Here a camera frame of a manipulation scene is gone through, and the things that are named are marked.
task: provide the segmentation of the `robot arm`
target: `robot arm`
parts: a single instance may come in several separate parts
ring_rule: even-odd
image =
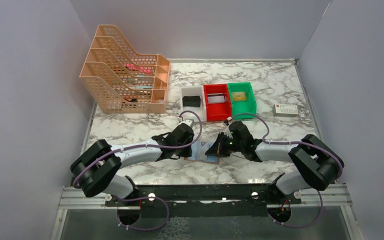
[[[327,154],[303,144],[270,144],[254,139],[241,121],[228,125],[228,131],[220,132],[213,146],[205,153],[208,156],[228,157],[232,152],[241,152],[249,161],[292,162],[297,167],[293,172],[282,174],[270,186],[273,198],[283,198],[297,190],[314,188],[325,190],[339,173],[338,164]],[[312,134],[300,143],[319,147],[334,155],[342,167],[342,160],[320,139]]]
[[[172,158],[173,155],[179,158],[190,157],[191,146],[179,146],[192,142],[194,124],[194,120],[185,119],[172,132],[153,136],[144,142],[121,145],[118,152],[114,152],[104,139],[96,141],[70,167],[76,180],[78,179],[77,182],[74,180],[74,187],[78,183],[86,197],[106,193],[127,198],[137,187],[130,177],[116,175],[117,171],[133,164],[177,159]],[[94,164],[98,158],[102,158],[101,165]]]

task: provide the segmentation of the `gray wall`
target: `gray wall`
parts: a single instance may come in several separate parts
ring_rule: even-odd
[[[117,25],[167,58],[299,58],[331,0],[71,0],[92,38]]]
[[[92,107],[69,0],[0,0],[0,240],[49,239]]]
[[[298,67],[364,239],[384,239],[384,0],[334,0]]]

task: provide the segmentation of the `white box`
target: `white box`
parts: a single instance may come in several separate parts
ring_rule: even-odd
[[[207,121],[207,105],[204,100],[204,86],[198,85],[198,86],[180,86],[179,87],[179,95],[180,95],[180,112],[183,112],[185,110],[190,110],[195,112],[202,122]],[[183,97],[188,96],[199,96],[201,98],[201,106],[183,106]],[[193,115],[192,113],[185,113],[183,114],[184,119],[193,119],[196,123],[198,122],[198,118]]]
[[[298,106],[276,103],[273,112],[276,117],[295,117],[298,116]]]

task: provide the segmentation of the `glass surface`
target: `glass surface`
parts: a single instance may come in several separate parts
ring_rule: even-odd
[[[295,207],[289,224],[311,222],[319,207]],[[154,227],[162,218],[141,218],[136,227]],[[144,232],[118,227],[114,209],[71,209],[67,212],[63,240],[346,240],[350,239],[341,207],[325,207],[320,220],[307,228],[292,229],[273,223],[268,217],[172,217],[159,230]]]

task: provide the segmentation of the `mesh basket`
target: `mesh basket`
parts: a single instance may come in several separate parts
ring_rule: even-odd
[[[169,60],[160,54],[141,54],[135,51],[123,33],[115,25],[98,25],[95,37],[108,36],[112,37],[118,46],[125,52],[129,59],[137,65],[159,65],[163,69],[170,65]]]
[[[144,75],[154,76],[156,69],[159,69],[160,73],[168,73],[169,66],[153,65],[153,64],[136,64],[119,44],[110,36],[96,36],[93,38],[92,46],[93,49],[108,49],[114,55],[115,58],[132,74],[132,75]]]
[[[114,54],[106,48],[91,48],[86,57],[86,62],[102,62],[108,65],[108,67],[128,86],[148,86],[153,87],[155,77],[160,76],[167,82],[168,74],[158,66],[143,67],[151,71],[151,74],[134,75],[132,72],[124,67]]]
[[[166,82],[154,82],[153,89],[130,88],[103,62],[85,62],[80,78],[104,113],[166,112]]]

